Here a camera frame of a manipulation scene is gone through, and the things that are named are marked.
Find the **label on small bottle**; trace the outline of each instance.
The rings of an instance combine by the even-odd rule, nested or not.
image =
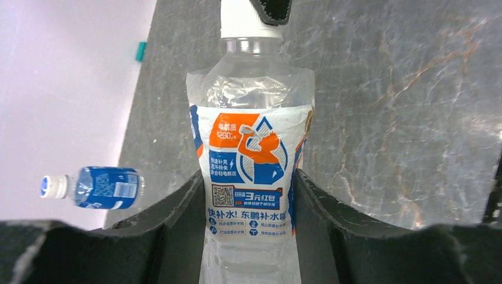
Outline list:
[[[136,170],[125,167],[88,167],[92,189],[79,207],[127,209],[136,200],[141,181]]]
[[[292,179],[303,161],[312,113],[310,105],[190,106],[214,237],[279,242],[294,234]]]

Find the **plastic bottle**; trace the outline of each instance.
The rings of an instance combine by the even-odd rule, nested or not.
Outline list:
[[[159,196],[163,198],[177,190],[181,182],[179,176],[170,173],[89,166],[72,176],[45,176],[40,197],[70,198],[82,208],[146,209],[160,201]]]
[[[281,28],[263,24],[249,0],[221,1],[221,38],[227,53],[186,82],[208,207],[204,281],[299,283],[291,181],[313,113],[313,72],[288,66]],[[246,206],[257,196],[265,206]]]

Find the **white bottle cap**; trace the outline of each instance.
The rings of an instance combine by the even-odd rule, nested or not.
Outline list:
[[[42,198],[65,198],[68,189],[67,176],[45,176],[40,186]]]
[[[221,0],[221,38],[282,38],[282,28],[266,25],[249,0]]]

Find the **gray marble floor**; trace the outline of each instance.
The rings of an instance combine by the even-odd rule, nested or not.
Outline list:
[[[283,54],[316,71],[306,172],[402,227],[478,222],[502,146],[502,2],[293,3]],[[219,27],[219,1],[158,0],[121,164],[197,170],[185,74],[218,61]]]

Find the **qr code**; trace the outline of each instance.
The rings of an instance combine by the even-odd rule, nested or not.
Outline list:
[[[213,185],[214,206],[234,206],[234,187]]]

